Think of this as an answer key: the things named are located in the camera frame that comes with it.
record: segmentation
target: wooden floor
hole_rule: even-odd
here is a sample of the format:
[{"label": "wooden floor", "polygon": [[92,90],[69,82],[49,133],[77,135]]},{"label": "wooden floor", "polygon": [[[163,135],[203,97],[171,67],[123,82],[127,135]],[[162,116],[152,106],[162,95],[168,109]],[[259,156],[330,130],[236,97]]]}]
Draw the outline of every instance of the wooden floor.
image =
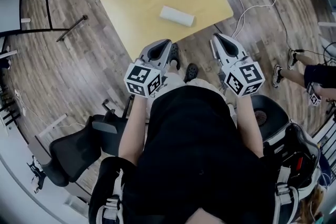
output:
[{"label": "wooden floor", "polygon": [[[270,4],[272,0],[242,0],[244,6]],[[242,13],[239,0],[229,0],[234,17],[218,23],[227,35],[235,30]],[[110,99],[120,113],[127,100],[128,92],[123,77],[130,57],[108,20],[99,0],[49,0],[54,27],[68,27],[83,14],[89,19],[69,34],[64,42],[56,43],[59,33],[38,33],[11,36],[7,45],[19,53],[12,58],[10,71],[5,72],[9,88],[21,92],[23,101],[32,109],[18,120],[28,140],[40,133],[64,113],[69,116],[62,122],[70,125],[84,124],[88,116],[103,114],[101,103]],[[326,0],[277,0],[276,6],[288,30],[292,48],[303,48],[322,53],[319,34],[328,40],[335,40],[336,33],[318,27],[319,20],[330,21],[331,11]],[[22,17],[30,17],[31,28],[47,27],[44,0],[23,0]],[[267,81],[261,89],[277,101],[308,133],[313,134],[324,122],[326,103],[318,108],[308,107],[305,90],[285,81],[278,89],[271,85],[273,66],[286,66],[286,34],[280,16],[274,7],[254,8],[246,13],[245,27],[238,36],[246,50],[258,60]],[[182,67],[189,62],[198,64],[200,77],[220,88],[217,62],[212,57],[208,41],[217,29],[212,26],[179,42]],[[307,53],[316,62],[322,58]],[[49,143],[63,135],[81,129],[79,125],[62,127],[43,138]],[[88,192],[97,179],[99,162],[83,173],[79,184]]]}]

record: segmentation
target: office chair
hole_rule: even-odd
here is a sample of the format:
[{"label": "office chair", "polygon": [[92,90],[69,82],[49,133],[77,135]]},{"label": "office chair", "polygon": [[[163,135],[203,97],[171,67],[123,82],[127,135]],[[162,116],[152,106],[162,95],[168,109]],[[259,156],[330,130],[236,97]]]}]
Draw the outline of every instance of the office chair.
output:
[{"label": "office chair", "polygon": [[265,142],[288,125],[289,117],[277,102],[267,96],[256,94],[252,95],[251,99],[261,136]]},{"label": "office chair", "polygon": [[42,169],[56,186],[65,187],[69,182],[76,182],[85,169],[99,159],[101,150],[113,156],[118,155],[131,99],[122,118],[103,105],[107,108],[105,116],[90,116],[84,129],[51,142],[51,161],[42,165]]}]

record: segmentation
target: white shorts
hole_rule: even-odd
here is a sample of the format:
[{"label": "white shorts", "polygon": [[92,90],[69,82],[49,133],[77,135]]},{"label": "white shorts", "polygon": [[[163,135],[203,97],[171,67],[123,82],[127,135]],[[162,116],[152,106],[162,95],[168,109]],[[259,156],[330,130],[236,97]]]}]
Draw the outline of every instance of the white shorts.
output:
[{"label": "white shorts", "polygon": [[225,96],[215,86],[213,86],[212,84],[210,84],[209,82],[203,79],[196,78],[196,79],[193,79],[192,81],[185,83],[178,74],[168,72],[165,74],[165,76],[167,78],[164,81],[164,83],[159,87],[158,90],[153,92],[148,98],[148,101],[147,101],[147,112],[148,113],[150,113],[152,104],[156,98],[164,95],[165,93],[169,91],[175,90],[183,86],[197,86],[197,87],[212,90],[218,93],[224,99],[224,101],[226,101]]}]

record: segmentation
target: black shorts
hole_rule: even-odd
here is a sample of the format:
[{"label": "black shorts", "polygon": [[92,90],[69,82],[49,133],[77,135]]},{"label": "black shorts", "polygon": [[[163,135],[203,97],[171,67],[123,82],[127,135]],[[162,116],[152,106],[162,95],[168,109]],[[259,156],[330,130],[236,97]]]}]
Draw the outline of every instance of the black shorts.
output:
[{"label": "black shorts", "polygon": [[311,82],[319,83],[323,88],[336,88],[336,67],[334,66],[306,66],[304,75],[306,88]]}]

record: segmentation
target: foot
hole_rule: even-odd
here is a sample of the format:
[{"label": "foot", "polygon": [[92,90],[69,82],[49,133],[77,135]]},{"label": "foot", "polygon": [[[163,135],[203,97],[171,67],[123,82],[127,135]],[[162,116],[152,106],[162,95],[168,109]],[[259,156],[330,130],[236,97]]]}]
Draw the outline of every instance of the foot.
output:
[{"label": "foot", "polygon": [[170,64],[172,60],[175,60],[177,62],[176,68],[177,70],[179,70],[181,68],[181,64],[180,64],[180,56],[178,53],[178,46],[176,43],[172,45],[172,49],[168,57],[168,63]]},{"label": "foot", "polygon": [[274,66],[274,74],[273,74],[273,79],[272,83],[275,88],[279,87],[279,84],[281,80],[283,79],[283,76],[280,74],[280,71],[282,70],[280,65],[275,65]]},{"label": "foot", "polygon": [[288,69],[292,70],[297,61],[298,60],[296,59],[296,52],[290,49],[288,52]]},{"label": "foot", "polygon": [[184,82],[187,83],[189,81],[192,81],[193,79],[196,79],[197,75],[198,75],[197,65],[195,65],[194,63],[190,63],[185,72]]}]

